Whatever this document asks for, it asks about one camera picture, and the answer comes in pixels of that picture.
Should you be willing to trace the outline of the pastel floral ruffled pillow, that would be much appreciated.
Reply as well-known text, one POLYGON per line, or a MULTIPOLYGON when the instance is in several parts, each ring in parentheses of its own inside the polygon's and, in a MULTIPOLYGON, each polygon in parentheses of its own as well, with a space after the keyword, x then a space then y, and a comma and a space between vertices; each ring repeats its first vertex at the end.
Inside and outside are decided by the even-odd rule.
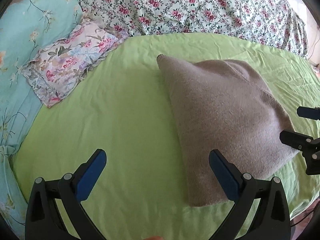
POLYGON ((22 74, 41 103, 50 108, 69 96, 128 37, 121 27, 109 28, 84 18, 67 38, 40 49, 22 74))

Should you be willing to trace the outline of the light green bed sheet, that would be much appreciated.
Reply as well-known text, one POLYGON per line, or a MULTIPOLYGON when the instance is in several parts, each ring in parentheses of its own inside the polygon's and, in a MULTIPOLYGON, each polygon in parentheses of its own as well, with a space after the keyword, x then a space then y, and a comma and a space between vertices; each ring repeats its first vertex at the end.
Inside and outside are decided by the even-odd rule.
POLYGON ((296 113, 299 106, 319 106, 319 79, 303 58, 226 35, 132 37, 65 100, 39 111, 13 163, 25 198, 36 178, 60 179, 101 148, 107 165, 83 206, 107 239, 208 239, 214 233, 232 203, 188 205, 180 144, 156 62, 160 54, 248 62, 295 130, 319 137, 319 122, 296 113))

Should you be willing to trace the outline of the turquoise floral pillow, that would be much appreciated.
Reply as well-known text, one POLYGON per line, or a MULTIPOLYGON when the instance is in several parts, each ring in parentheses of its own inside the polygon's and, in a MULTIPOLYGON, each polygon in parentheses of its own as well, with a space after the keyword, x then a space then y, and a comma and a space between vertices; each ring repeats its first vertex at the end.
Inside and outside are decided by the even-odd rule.
POLYGON ((1 17, 1 216, 18 239, 25 238, 27 203, 10 162, 42 106, 22 70, 40 48, 68 36, 81 16, 79 0, 21 0, 1 17))

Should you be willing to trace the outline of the white pink floral quilt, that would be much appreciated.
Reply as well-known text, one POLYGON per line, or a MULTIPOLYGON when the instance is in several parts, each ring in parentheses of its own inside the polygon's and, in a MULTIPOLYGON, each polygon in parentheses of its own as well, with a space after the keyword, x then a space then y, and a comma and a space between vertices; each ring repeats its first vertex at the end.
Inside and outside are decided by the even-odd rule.
POLYGON ((80 0, 81 9, 131 36, 215 33, 306 57, 304 22, 286 0, 80 0))

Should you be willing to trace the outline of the beige knit sweater brown trim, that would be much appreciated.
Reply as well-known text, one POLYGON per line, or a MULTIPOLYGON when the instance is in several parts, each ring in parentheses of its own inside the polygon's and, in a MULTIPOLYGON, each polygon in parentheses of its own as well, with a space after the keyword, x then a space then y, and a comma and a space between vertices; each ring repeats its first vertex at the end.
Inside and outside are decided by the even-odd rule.
POLYGON ((227 200, 209 166, 212 150, 257 179, 267 179, 297 154, 279 139, 283 130, 293 130, 289 115, 247 62, 190 63, 159 55, 157 64, 169 93, 191 206, 227 200))

